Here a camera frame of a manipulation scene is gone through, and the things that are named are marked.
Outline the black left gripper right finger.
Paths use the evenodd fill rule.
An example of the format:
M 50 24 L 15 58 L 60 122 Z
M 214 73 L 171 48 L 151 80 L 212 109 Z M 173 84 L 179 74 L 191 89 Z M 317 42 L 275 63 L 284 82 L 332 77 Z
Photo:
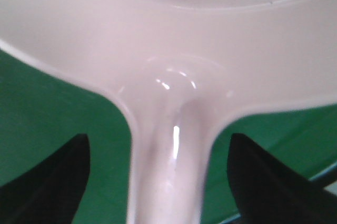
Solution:
M 233 134 L 227 177 L 243 223 L 336 223 L 336 168 L 314 180 L 298 174 L 244 134 Z

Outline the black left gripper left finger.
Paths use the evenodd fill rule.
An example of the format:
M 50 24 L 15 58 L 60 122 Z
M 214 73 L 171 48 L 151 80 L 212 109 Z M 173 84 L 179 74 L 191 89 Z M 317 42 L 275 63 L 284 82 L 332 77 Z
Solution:
M 72 223 L 89 175 L 89 139 L 78 134 L 1 186 L 1 223 Z

